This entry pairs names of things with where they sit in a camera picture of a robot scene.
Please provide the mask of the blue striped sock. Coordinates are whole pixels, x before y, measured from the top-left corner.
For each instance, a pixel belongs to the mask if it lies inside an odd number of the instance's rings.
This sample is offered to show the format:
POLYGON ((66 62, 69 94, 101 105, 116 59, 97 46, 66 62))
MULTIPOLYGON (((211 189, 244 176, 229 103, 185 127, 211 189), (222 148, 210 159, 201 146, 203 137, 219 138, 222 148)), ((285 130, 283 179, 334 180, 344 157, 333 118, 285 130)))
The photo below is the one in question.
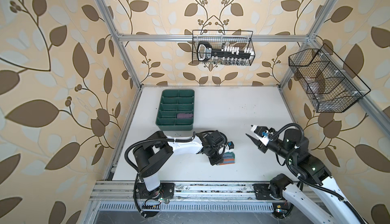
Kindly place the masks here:
POLYGON ((222 159, 222 163, 219 163, 218 165, 235 164, 235 154, 233 152, 224 153, 222 159))

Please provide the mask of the green divided tray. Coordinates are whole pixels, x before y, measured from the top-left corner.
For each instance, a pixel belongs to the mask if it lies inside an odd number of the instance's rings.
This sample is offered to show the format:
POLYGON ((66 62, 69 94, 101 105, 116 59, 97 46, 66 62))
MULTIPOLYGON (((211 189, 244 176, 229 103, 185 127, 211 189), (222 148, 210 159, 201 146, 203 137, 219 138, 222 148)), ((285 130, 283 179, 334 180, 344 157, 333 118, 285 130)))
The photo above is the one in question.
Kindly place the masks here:
POLYGON ((194 124, 195 91, 166 89, 161 93, 155 124, 162 131, 191 131, 194 124), (193 113, 191 119, 178 119, 178 113, 193 113))

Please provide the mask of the purple sock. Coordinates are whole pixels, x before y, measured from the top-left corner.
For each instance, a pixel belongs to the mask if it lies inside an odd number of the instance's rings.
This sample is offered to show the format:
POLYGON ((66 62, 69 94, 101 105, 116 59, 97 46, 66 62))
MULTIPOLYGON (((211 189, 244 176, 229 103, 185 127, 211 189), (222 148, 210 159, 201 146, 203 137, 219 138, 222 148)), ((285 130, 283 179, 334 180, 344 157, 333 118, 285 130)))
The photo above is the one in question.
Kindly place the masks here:
POLYGON ((178 119, 191 119, 193 117, 194 117, 193 113, 183 113, 183 112, 181 112, 181 113, 178 113, 176 115, 176 118, 178 118, 178 119))

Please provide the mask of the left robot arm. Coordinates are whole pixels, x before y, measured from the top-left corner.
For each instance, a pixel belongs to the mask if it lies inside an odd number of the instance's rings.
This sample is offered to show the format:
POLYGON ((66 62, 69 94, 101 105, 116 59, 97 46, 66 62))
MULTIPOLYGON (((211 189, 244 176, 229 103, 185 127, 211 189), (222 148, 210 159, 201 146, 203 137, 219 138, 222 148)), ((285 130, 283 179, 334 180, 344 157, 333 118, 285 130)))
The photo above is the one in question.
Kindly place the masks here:
POLYGON ((142 180, 146 190, 155 194, 161 189, 158 172, 174 154, 203 154, 214 166, 222 164, 223 155, 231 153, 234 148, 234 143, 218 130, 194 132, 190 137, 167 136, 163 131, 157 131, 129 146, 124 159, 136 170, 136 179, 142 180))

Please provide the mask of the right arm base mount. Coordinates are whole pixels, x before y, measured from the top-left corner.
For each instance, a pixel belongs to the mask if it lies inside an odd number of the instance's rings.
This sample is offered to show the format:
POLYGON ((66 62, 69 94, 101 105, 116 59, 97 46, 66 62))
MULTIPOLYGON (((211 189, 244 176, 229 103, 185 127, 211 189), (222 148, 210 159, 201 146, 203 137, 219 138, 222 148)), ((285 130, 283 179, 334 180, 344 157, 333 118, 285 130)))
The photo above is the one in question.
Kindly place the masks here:
POLYGON ((286 190, 286 187, 286 184, 255 183, 253 190, 257 200, 284 201, 283 191, 286 190))

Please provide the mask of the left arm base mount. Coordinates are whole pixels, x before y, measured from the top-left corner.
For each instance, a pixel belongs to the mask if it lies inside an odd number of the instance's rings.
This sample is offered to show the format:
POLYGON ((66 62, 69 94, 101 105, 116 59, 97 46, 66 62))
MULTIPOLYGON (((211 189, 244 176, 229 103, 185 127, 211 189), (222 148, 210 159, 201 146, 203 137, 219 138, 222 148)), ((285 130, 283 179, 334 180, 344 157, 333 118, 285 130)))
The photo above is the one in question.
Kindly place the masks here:
POLYGON ((145 183, 138 182, 135 186, 133 197, 136 199, 171 199, 174 196, 175 184, 172 182, 161 183, 155 190, 149 191, 145 183))

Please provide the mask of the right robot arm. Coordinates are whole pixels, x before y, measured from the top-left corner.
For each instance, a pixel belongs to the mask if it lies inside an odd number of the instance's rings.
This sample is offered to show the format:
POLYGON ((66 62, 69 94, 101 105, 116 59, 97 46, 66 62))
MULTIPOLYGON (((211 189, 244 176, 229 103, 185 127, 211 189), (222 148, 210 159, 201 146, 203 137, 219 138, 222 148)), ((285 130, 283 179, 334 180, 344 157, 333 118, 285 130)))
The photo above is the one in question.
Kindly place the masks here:
POLYGON ((258 149, 272 151, 284 158, 295 184, 285 174, 270 180, 270 196, 285 199, 297 207, 314 224, 364 224, 366 221, 348 201, 330 170, 308 152, 309 140, 303 128, 290 123, 276 131, 264 126, 251 126, 249 136, 258 149))

